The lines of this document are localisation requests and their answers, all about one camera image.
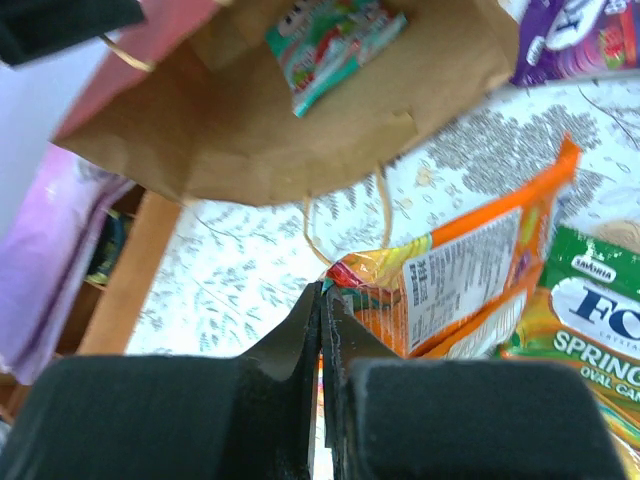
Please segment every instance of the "floral tablecloth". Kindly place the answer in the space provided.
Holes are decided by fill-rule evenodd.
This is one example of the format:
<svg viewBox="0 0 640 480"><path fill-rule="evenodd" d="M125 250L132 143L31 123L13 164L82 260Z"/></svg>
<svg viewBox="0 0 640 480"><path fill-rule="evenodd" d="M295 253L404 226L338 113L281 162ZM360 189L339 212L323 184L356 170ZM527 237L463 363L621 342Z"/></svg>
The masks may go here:
<svg viewBox="0 0 640 480"><path fill-rule="evenodd" d="M640 78L506 87L386 168L391 245L424 235L513 191L555 158L564 132L584 149L564 221L638 249ZM332 260L380 247L375 178L318 198L316 246ZM128 346L129 354L230 356L288 313L324 272L302 234L303 206L202 201L180 218ZM330 469L327 452L317 478Z"/></svg>

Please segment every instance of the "purple fabric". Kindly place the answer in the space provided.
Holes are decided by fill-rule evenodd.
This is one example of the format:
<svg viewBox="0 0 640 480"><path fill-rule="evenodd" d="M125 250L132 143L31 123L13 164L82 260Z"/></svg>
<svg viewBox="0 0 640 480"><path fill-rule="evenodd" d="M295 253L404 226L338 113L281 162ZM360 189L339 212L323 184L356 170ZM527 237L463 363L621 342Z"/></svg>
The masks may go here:
<svg viewBox="0 0 640 480"><path fill-rule="evenodd" d="M544 3L531 0L520 25L520 55L512 79L516 85L639 66L636 0L547 0L546 9Z"/></svg>
<svg viewBox="0 0 640 480"><path fill-rule="evenodd" d="M51 361L107 209L133 183L51 145L0 241L0 365L31 384Z"/></svg>

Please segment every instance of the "green candy package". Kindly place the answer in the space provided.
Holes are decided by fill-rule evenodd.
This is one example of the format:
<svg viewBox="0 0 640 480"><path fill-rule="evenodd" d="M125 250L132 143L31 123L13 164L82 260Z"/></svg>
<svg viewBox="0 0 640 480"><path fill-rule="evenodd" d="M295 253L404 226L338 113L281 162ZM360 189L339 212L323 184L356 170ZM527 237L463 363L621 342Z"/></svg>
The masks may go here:
<svg viewBox="0 0 640 480"><path fill-rule="evenodd" d="M358 70L407 24L377 0L298 0L266 35L303 116L327 90Z"/></svg>
<svg viewBox="0 0 640 480"><path fill-rule="evenodd" d="M640 478L640 255L558 228L538 288L498 354L575 369L629 478Z"/></svg>

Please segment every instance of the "candy wrapper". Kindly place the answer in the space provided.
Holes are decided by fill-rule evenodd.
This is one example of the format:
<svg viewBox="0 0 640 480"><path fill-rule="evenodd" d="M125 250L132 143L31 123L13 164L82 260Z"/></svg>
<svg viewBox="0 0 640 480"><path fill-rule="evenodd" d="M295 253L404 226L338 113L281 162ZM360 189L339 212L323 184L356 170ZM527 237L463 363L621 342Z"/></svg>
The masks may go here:
<svg viewBox="0 0 640 480"><path fill-rule="evenodd" d="M404 247L347 255L325 284L398 355L483 354L509 337L532 293L579 153L565 140L520 190Z"/></svg>
<svg viewBox="0 0 640 480"><path fill-rule="evenodd" d="M639 24L636 0L531 0L512 82L528 86L638 68Z"/></svg>
<svg viewBox="0 0 640 480"><path fill-rule="evenodd" d="M560 227L508 359L574 368L593 390L629 478L640 478L640 255Z"/></svg>
<svg viewBox="0 0 640 480"><path fill-rule="evenodd" d="M293 92L296 116L378 54L406 23L376 0L298 0L266 35Z"/></svg>

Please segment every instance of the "nutrition label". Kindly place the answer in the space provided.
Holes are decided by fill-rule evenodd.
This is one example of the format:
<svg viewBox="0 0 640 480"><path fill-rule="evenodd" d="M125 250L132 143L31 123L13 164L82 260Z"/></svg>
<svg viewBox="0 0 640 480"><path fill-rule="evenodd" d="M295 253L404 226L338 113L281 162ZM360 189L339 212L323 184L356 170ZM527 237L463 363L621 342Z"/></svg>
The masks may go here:
<svg viewBox="0 0 640 480"><path fill-rule="evenodd" d="M488 358L497 345L511 337L526 304L527 291L524 290L489 315L472 334L454 344L445 358Z"/></svg>
<svg viewBox="0 0 640 480"><path fill-rule="evenodd" d="M410 351L502 293L521 213L514 209L405 263Z"/></svg>

